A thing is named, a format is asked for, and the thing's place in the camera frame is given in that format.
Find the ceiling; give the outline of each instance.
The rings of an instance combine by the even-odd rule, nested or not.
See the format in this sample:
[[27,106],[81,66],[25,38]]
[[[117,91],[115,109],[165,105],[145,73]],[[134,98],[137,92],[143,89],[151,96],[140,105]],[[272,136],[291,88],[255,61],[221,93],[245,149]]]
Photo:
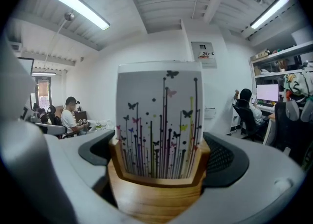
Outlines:
[[[66,22],[51,42],[64,13],[71,9],[58,0],[21,0],[8,22],[9,40],[22,43],[23,51],[48,53],[51,58],[72,62],[132,35],[181,29],[180,20],[186,17],[243,33],[274,0],[198,0],[194,15],[196,0],[84,1],[111,24],[109,29],[103,31],[73,11],[75,19]],[[36,65],[41,67],[44,62],[37,60]],[[57,62],[53,65],[56,69],[70,68]]]

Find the black hair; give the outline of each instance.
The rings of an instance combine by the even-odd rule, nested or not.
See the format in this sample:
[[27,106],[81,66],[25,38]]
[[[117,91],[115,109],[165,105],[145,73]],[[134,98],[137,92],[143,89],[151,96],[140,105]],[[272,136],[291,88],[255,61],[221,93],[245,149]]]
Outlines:
[[250,89],[243,89],[240,92],[240,99],[246,100],[247,102],[250,102],[251,96],[252,96],[252,92]]
[[75,104],[77,104],[76,103],[76,99],[74,97],[70,96],[69,98],[67,98],[67,101],[65,102],[65,105],[68,105],[71,102],[74,102]]
[[35,103],[34,103],[34,105],[33,105],[33,110],[35,110],[35,111],[36,111],[36,109],[38,109],[38,108],[39,108],[38,103],[37,103],[37,102],[35,102]]

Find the white wall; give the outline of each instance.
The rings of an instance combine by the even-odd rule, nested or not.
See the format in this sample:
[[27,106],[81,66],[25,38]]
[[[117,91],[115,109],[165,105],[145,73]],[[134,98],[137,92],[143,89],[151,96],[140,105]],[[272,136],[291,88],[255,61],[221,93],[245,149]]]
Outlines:
[[216,25],[203,21],[183,19],[188,58],[193,59],[190,42],[211,42],[215,52],[217,68],[203,69],[204,103],[208,108],[216,108],[216,117],[204,121],[205,131],[227,134],[233,120],[232,98],[235,89],[252,90],[252,77],[249,58],[256,54],[247,41],[232,36],[229,32],[222,35]]
[[99,56],[85,58],[67,73],[67,96],[81,102],[88,118],[115,123],[117,68],[120,64],[146,61],[186,60],[182,30],[132,37],[111,45]]
[[61,75],[54,75],[51,77],[51,99],[52,105],[55,107],[64,105],[65,103]]

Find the monitor screen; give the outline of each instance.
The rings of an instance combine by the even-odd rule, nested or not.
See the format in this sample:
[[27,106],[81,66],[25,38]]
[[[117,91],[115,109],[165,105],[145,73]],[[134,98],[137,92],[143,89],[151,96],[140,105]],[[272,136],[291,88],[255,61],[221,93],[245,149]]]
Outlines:
[[23,68],[26,70],[26,72],[31,75],[34,65],[34,59],[30,58],[19,58],[19,61]]
[[278,101],[278,84],[257,85],[257,99]]

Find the wooden holder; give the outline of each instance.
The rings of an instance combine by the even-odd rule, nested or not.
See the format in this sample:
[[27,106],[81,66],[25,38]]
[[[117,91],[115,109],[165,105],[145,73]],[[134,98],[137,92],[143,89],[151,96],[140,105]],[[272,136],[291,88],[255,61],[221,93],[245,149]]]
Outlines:
[[111,139],[109,142],[110,153],[116,173],[120,179],[151,187],[191,187],[199,184],[206,171],[207,162],[210,156],[210,148],[204,140],[199,144],[195,154],[193,168],[190,177],[187,179],[156,179],[137,176],[127,173],[124,167],[123,158],[120,152],[120,142]]

